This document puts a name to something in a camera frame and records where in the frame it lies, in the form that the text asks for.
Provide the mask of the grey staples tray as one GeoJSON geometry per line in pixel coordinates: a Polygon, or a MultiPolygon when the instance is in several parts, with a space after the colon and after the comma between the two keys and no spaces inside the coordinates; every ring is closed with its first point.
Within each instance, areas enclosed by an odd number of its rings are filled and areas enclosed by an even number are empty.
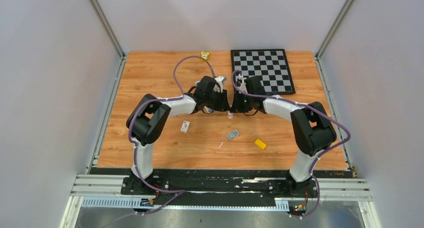
{"type": "Polygon", "coordinates": [[[227,138],[228,141],[231,141],[235,139],[236,137],[238,137],[239,135],[240,135],[239,131],[237,129],[234,129],[231,132],[229,132],[225,137],[227,138]]]}

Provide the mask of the white staples box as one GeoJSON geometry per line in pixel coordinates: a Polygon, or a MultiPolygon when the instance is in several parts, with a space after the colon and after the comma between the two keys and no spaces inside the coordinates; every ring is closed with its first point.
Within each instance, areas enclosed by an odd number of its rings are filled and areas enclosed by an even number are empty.
{"type": "Polygon", "coordinates": [[[188,130],[189,130],[189,127],[190,127],[190,122],[189,122],[189,121],[187,121],[187,120],[184,120],[184,121],[182,122],[182,125],[181,125],[181,128],[180,128],[180,131],[181,131],[182,133],[187,133],[187,132],[188,132],[188,130]]]}

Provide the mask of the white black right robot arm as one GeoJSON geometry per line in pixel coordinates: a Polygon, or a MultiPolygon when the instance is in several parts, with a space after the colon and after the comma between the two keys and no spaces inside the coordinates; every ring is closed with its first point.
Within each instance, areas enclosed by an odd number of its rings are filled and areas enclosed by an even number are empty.
{"type": "Polygon", "coordinates": [[[243,108],[291,122],[299,151],[289,169],[285,189],[290,196],[298,197],[306,189],[305,181],[312,177],[318,156],[337,139],[331,119],[319,102],[299,103],[279,95],[266,95],[260,76],[245,78],[234,72],[231,82],[234,94],[241,95],[243,108]]]}

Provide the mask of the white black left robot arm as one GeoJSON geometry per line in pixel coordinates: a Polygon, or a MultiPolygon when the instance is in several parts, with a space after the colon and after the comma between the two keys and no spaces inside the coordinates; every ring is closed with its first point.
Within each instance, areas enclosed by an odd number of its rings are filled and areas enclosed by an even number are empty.
{"type": "Polygon", "coordinates": [[[133,145],[132,173],[137,177],[134,188],[140,194],[149,194],[153,181],[154,144],[162,134],[170,117],[195,114],[204,108],[227,112],[230,109],[225,76],[204,76],[191,91],[176,97],[160,98],[146,94],[127,119],[128,139],[133,145]]]}

